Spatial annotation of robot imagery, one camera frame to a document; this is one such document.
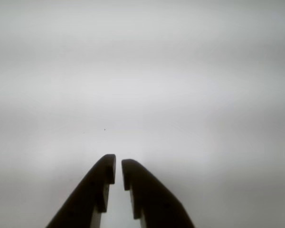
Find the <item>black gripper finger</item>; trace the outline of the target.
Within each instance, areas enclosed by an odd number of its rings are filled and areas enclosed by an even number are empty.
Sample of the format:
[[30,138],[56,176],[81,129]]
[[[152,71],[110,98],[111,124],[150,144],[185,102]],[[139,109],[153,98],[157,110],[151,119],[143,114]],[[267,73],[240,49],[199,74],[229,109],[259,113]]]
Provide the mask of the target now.
[[48,228],[99,228],[107,212],[109,187],[115,181],[116,156],[106,154],[88,171]]
[[122,160],[124,190],[142,228],[194,228],[181,202],[139,162]]

